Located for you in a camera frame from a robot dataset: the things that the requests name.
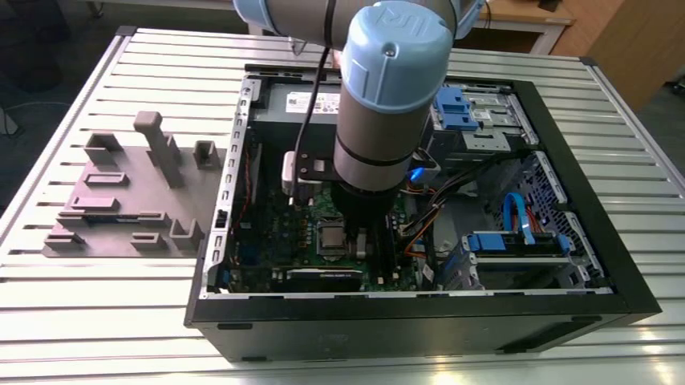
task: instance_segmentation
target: motherboard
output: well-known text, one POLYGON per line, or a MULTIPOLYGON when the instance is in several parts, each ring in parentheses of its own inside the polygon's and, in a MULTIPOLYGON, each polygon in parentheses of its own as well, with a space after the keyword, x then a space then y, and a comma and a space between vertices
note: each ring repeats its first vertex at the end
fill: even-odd
MULTIPOLYGON (((281 192, 270 192, 262 214, 246 217, 237 231, 234 267, 225 284, 231 292, 279 291, 412 291, 417 289, 418 267, 413 260, 398 265, 390 279, 377 273, 371 236, 345 235, 343 216, 325 187, 313 205, 295 209, 281 192)), ((402 197, 387 218, 398 232, 408 222, 402 197)))

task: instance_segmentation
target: aluminum slotted table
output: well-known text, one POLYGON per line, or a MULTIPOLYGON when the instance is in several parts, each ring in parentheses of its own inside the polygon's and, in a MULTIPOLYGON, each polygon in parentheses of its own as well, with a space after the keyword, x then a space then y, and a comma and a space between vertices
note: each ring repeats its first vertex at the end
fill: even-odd
POLYGON ((601 71, 577 58, 456 51, 450 75, 530 80, 664 313, 540 355, 230 364, 183 326, 195 259, 43 257, 94 132, 146 145, 159 111, 179 147, 226 148, 247 63, 314 67, 285 38, 122 28, 0 220, 0 379, 82 383, 508 383, 685 378, 685 183, 601 71))

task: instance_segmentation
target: floor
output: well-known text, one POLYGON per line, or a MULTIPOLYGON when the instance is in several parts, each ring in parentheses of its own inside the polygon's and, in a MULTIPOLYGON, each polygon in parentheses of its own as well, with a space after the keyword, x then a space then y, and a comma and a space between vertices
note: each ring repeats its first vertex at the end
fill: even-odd
MULTIPOLYGON (((6 107, 36 101, 71 103, 120 25, 247 32, 246 24, 229 11, 108 3, 104 17, 95 20, 83 2, 62 0, 60 4, 72 29, 72 38, 51 45, 50 49, 60 64, 64 79, 52 90, 28 94, 15 88, 0 75, 0 104, 6 107)), ((0 3, 0 18, 7 17, 8 12, 6 3, 0 3)), ((32 104, 10 112, 23 133, 15 139, 0 136, 0 213, 24 181, 66 111, 67 106, 60 104, 32 104)), ((685 96, 676 96, 667 88, 661 89, 639 116, 673 163, 685 172, 685 96)))

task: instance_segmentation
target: white label sticker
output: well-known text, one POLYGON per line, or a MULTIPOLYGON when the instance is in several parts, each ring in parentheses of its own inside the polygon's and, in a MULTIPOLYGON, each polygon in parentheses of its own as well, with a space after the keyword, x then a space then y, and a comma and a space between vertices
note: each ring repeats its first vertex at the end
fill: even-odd
MULTIPOLYGON (((306 114, 310 106, 310 92, 290 92, 289 100, 286 100, 286 112, 306 114)), ((338 105, 341 104, 339 94, 317 95, 317 104, 314 106, 315 114, 337 114, 338 105)))
POLYGON ((473 118, 474 119, 482 119, 482 120, 490 120, 490 113, 485 110, 474 110, 473 111, 473 118))
POLYGON ((566 18, 546 18, 545 21, 556 22, 558 24, 570 24, 570 20, 568 20, 566 18))
POLYGON ((436 273, 433 271, 433 269, 430 269, 430 266, 429 264, 424 264, 424 276, 429 279, 429 281, 433 282, 433 277, 434 277, 436 273))

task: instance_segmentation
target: blue component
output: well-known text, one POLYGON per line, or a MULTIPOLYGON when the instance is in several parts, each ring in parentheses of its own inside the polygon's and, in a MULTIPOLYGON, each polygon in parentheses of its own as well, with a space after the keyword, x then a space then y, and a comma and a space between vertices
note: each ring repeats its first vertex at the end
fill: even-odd
POLYGON ((481 241, 478 240, 478 235, 466 235, 466 240, 469 241, 469 251, 478 251, 481 249, 481 241))
POLYGON ((470 10, 464 10, 461 8, 461 0, 452 0, 452 4, 454 5, 454 9, 457 12, 457 20, 460 22, 457 23, 457 33, 456 33, 456 39, 464 39, 469 32, 472 32, 472 28, 476 25, 476 22, 478 21, 478 15, 481 14, 481 9, 485 6, 486 0, 476 0, 473 3, 470 10))
POLYGON ((566 237, 564 234, 560 234, 557 236, 557 242, 558 246, 561 247, 561 250, 564 251, 564 255, 570 253, 570 241, 569 237, 566 237))
POLYGON ((450 29, 429 8, 401 1, 366 6, 353 18, 342 52, 350 95, 381 113, 416 110, 442 85, 450 49, 450 29))
POLYGON ((502 212, 502 222, 505 223, 505 231, 513 231, 512 229, 512 202, 516 203, 516 208, 518 211, 518 229, 517 231, 524 232, 524 237, 526 238, 526 244, 534 245, 536 244, 536 238, 533 237, 532 232, 532 223, 528 220, 528 214, 526 214, 526 203, 524 201, 524 197, 517 192, 510 192, 506 194, 505 197, 505 210, 502 212))
POLYGON ((436 96, 436 108, 442 115, 445 130, 476 131, 478 122, 472 119, 472 104, 464 98, 461 88, 442 87, 436 96))
POLYGON ((478 234, 481 250, 506 250, 502 234, 478 234))
POLYGON ((245 22, 279 34, 269 14, 267 0, 234 0, 234 7, 245 22))
POLYGON ((424 171, 426 171, 426 169, 424 167, 420 167, 420 168, 416 168, 412 172, 410 172, 410 175, 409 175, 409 180, 412 182, 416 182, 418 178, 421 178, 421 176, 424 175, 424 171))

